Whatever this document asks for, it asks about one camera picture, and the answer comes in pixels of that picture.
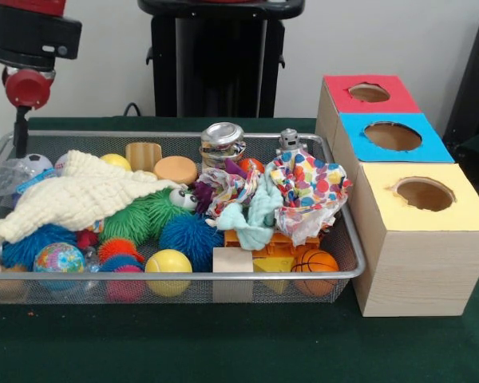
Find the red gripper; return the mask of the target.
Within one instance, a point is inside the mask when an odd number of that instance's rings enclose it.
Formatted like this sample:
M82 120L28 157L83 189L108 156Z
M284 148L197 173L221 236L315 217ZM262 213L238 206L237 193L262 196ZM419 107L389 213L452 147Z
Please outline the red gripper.
M28 107L39 109L48 102L55 77L55 70L40 72L34 69L5 66L2 71L2 83L7 99L17 107L14 122L14 147L17 158L23 158L26 155L29 128L26 119Z

